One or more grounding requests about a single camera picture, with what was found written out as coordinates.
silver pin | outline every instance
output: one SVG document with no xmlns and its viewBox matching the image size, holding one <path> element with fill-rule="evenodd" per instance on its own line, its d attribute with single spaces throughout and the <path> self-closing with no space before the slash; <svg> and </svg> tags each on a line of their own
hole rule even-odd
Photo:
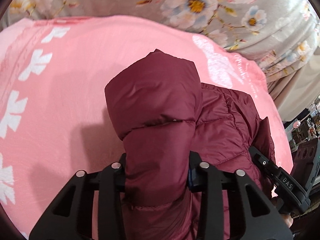
<svg viewBox="0 0 320 240">
<path fill-rule="evenodd" d="M 201 162 L 200 163 L 200 167 L 203 168 L 203 169 L 207 169 L 207 168 L 209 168 L 209 166 L 210 166 L 209 163 L 206 163 L 206 162 Z"/>
<path fill-rule="evenodd" d="M 245 172 L 243 170 L 237 170 L 236 174 L 240 177 L 243 177 L 245 175 Z"/>
<path fill-rule="evenodd" d="M 85 171 L 77 171 L 76 176 L 77 177 L 83 177 L 85 175 Z"/>
<path fill-rule="evenodd" d="M 121 167 L 121 163 L 112 163 L 111 168 L 113 169 L 119 169 Z"/>
</svg>

pink blanket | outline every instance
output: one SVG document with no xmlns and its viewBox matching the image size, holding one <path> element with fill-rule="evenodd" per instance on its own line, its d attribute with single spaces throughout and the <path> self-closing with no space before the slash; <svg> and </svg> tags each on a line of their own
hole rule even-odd
<svg viewBox="0 0 320 240">
<path fill-rule="evenodd" d="M 269 117 L 277 165 L 292 169 L 264 74 L 204 36 L 114 16 L 24 19 L 0 41 L 0 201 L 26 236 L 77 170 L 102 170 L 124 152 L 104 87 L 155 49 L 193 61 L 202 82 L 250 94 Z"/>
</svg>

beige curtain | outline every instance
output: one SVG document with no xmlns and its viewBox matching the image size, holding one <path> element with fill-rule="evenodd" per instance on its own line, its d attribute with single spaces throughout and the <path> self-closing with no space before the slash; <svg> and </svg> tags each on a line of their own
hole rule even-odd
<svg viewBox="0 0 320 240">
<path fill-rule="evenodd" d="M 297 72 L 272 84 L 269 93 L 282 121 L 291 121 L 320 95 L 320 48 Z"/>
</svg>

silver screw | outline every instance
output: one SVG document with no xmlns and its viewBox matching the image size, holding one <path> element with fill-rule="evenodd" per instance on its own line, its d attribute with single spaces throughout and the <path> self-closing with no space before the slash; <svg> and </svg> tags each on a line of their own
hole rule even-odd
<svg viewBox="0 0 320 240">
<path fill-rule="evenodd" d="M 209 163 L 206 163 L 206 162 L 201 162 L 200 163 L 200 167 L 203 168 L 203 169 L 207 169 L 207 168 L 209 168 L 209 166 L 210 166 Z"/>
<path fill-rule="evenodd" d="M 121 167 L 121 163 L 112 163 L 111 168 L 113 169 L 119 169 Z"/>
<path fill-rule="evenodd" d="M 83 177 L 85 175 L 85 171 L 77 171 L 76 176 L 77 177 Z"/>
<path fill-rule="evenodd" d="M 240 177 L 243 177 L 245 175 L 245 172 L 243 170 L 237 170 L 236 174 Z"/>
</svg>

maroon puffer jacket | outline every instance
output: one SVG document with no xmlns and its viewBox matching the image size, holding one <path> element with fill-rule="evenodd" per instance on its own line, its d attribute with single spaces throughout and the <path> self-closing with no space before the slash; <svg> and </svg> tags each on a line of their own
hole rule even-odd
<svg viewBox="0 0 320 240">
<path fill-rule="evenodd" d="M 193 62 L 159 50 L 112 79 L 105 94 L 127 153 L 128 240 L 196 238 L 200 195 L 186 188 L 190 150 L 220 170 L 243 169 L 271 197 L 248 148 L 275 161 L 274 144 L 268 119 L 259 118 L 249 95 L 200 83 Z M 228 204 L 224 209 L 228 238 Z"/>
</svg>

